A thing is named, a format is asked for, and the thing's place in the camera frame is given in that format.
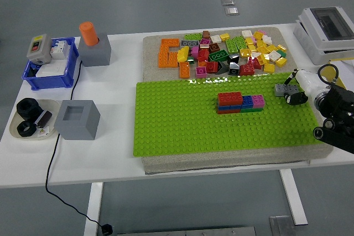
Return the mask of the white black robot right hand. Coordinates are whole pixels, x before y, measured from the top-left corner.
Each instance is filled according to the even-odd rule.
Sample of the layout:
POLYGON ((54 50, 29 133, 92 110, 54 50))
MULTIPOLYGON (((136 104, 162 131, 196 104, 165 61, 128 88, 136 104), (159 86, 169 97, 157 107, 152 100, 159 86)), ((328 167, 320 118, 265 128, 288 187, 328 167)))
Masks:
POLYGON ((296 106, 312 100, 316 109, 320 108, 320 103, 324 100, 329 89, 327 84, 320 80, 319 75, 306 70, 295 69, 290 76, 285 80, 287 85, 291 80, 296 79, 299 87, 303 90, 297 93, 284 94, 287 104, 296 106))

